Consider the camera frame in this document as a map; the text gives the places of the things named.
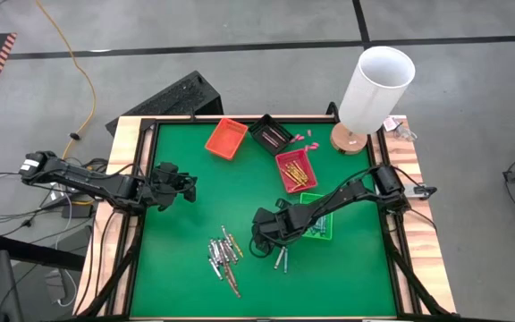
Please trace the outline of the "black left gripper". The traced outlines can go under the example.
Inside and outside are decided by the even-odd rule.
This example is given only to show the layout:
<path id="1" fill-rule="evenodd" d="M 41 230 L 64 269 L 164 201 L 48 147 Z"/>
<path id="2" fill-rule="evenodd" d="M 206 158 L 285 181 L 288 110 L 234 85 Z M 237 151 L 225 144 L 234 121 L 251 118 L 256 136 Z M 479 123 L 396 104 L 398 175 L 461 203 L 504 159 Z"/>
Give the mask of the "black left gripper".
<path id="1" fill-rule="evenodd" d="M 157 209 L 169 208 L 175 197 L 184 189 L 183 198 L 190 203 L 196 201 L 196 183 L 198 178 L 178 172 L 178 166 L 161 162 L 155 165 L 149 175 L 149 185 L 155 197 Z"/>

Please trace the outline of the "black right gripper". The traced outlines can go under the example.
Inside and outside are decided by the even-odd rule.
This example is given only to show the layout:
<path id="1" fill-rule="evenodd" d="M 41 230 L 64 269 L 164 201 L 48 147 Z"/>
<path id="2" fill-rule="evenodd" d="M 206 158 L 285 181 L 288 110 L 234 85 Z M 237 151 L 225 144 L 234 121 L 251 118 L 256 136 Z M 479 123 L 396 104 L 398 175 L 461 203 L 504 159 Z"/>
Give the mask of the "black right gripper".
<path id="1" fill-rule="evenodd" d="M 252 220 L 252 241 L 257 250 L 272 250 L 297 240 L 305 233 L 305 205 L 279 199 L 272 212 L 259 208 Z"/>

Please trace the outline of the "green plastic basket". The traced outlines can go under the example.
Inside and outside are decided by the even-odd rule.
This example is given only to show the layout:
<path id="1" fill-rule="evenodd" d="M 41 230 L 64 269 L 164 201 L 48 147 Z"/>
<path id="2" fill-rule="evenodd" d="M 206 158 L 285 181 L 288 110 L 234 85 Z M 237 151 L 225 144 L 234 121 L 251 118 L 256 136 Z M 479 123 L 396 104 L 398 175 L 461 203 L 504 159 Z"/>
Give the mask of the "green plastic basket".
<path id="1" fill-rule="evenodd" d="M 321 199 L 322 195 L 314 194 L 314 193 L 301 193 L 300 194 L 300 203 L 301 204 L 309 204 L 318 199 Z M 325 235 L 316 233 L 314 235 L 308 233 L 308 230 L 303 234 L 306 238 L 330 241 L 333 238 L 333 214 L 329 213 L 326 216 L 326 232 Z"/>

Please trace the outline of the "orange plastic basket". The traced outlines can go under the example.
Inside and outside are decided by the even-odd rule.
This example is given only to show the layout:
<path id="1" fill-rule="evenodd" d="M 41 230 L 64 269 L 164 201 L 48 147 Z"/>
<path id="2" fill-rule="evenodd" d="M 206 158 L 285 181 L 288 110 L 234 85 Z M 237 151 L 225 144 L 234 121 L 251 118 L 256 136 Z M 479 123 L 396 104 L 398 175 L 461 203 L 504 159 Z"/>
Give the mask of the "orange plastic basket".
<path id="1" fill-rule="evenodd" d="M 248 131 L 248 126 L 224 118 L 215 127 L 210 135 L 205 149 L 210 153 L 226 160 L 233 160 L 239 146 Z"/>

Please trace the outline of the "red plastic basket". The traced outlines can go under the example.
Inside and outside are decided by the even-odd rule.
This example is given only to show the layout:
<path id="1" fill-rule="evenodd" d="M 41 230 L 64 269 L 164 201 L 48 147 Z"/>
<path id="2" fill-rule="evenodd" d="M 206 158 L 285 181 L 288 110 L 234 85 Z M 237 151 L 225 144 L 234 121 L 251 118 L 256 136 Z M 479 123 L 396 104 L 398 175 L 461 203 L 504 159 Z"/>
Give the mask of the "red plastic basket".
<path id="1" fill-rule="evenodd" d="M 287 177 L 285 177 L 281 170 L 285 169 L 288 164 L 292 164 L 292 161 L 297 161 L 300 164 L 300 167 L 307 173 L 308 175 L 308 181 L 304 183 L 303 186 L 299 187 L 296 190 L 290 190 L 292 186 L 295 184 L 289 180 Z M 307 191 L 309 189 L 313 189 L 317 187 L 317 178 L 315 175 L 315 172 L 313 170 L 312 164 L 309 161 L 308 153 L 305 151 L 305 149 L 297 149 L 290 152 L 282 153 L 280 155 L 277 155 L 275 157 L 276 166 L 279 170 L 279 173 L 281 175 L 281 180 L 283 183 L 283 187 L 285 188 L 285 191 L 288 193 L 297 193 L 301 191 Z"/>

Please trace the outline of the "black plastic basket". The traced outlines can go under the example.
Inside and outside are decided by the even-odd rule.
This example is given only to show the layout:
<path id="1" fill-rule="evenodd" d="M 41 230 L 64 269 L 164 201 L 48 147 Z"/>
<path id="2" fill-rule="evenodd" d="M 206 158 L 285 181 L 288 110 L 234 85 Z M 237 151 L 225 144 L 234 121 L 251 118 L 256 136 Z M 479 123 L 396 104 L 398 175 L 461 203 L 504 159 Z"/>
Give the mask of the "black plastic basket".
<path id="1" fill-rule="evenodd" d="M 278 131 L 286 139 L 286 141 L 283 141 L 283 143 L 278 144 L 278 147 L 271 145 L 261 135 L 262 132 L 269 131 L 270 127 Z M 264 114 L 257 122 L 252 124 L 249 127 L 249 132 L 251 137 L 273 156 L 276 156 L 284 151 L 291 144 L 290 140 L 294 138 L 294 136 L 279 122 L 277 122 L 270 114 Z"/>

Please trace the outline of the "black power brick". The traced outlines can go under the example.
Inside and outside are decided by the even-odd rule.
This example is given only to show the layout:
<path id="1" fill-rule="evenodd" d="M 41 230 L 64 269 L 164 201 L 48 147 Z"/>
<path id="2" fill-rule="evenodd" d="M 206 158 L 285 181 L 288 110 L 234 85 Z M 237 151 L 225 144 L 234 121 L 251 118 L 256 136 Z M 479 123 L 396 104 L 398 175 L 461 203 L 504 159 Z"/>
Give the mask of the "black power brick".
<path id="1" fill-rule="evenodd" d="M 63 208 L 61 217 L 66 219 L 89 218 L 93 214 L 93 205 L 72 205 Z"/>

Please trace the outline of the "clear plastic bag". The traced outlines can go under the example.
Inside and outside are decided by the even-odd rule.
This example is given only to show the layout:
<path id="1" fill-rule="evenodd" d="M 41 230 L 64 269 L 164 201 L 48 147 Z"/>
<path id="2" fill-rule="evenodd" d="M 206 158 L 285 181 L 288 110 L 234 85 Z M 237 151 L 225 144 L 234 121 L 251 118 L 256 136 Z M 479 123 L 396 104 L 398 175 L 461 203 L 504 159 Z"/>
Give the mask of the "clear plastic bag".
<path id="1" fill-rule="evenodd" d="M 394 135 L 396 138 L 406 141 L 415 141 L 418 138 L 418 135 L 415 132 L 411 131 L 409 128 L 403 125 L 399 125 L 395 129 Z"/>

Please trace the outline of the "white table lamp wooden base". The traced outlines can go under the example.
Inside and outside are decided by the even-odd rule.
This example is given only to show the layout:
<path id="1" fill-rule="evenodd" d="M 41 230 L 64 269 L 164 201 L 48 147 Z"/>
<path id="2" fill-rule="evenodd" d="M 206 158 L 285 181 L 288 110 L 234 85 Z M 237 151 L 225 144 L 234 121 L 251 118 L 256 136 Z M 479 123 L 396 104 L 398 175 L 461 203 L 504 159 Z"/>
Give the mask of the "white table lamp wooden base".
<path id="1" fill-rule="evenodd" d="M 415 75 L 415 64 L 401 50 L 365 50 L 337 107 L 339 122 L 330 136 L 333 147 L 345 155 L 359 153 L 368 136 L 382 127 Z"/>

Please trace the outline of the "black floor beam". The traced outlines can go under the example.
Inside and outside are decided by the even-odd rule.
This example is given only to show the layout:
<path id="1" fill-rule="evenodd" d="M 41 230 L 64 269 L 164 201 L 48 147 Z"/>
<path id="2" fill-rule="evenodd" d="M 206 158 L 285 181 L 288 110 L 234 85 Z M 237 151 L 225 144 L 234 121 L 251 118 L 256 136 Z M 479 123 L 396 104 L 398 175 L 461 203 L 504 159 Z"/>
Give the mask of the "black floor beam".
<path id="1" fill-rule="evenodd" d="M 0 250 L 7 251 L 10 259 L 47 267 L 81 271 L 85 263 L 85 257 L 81 255 L 3 236 L 0 236 Z"/>

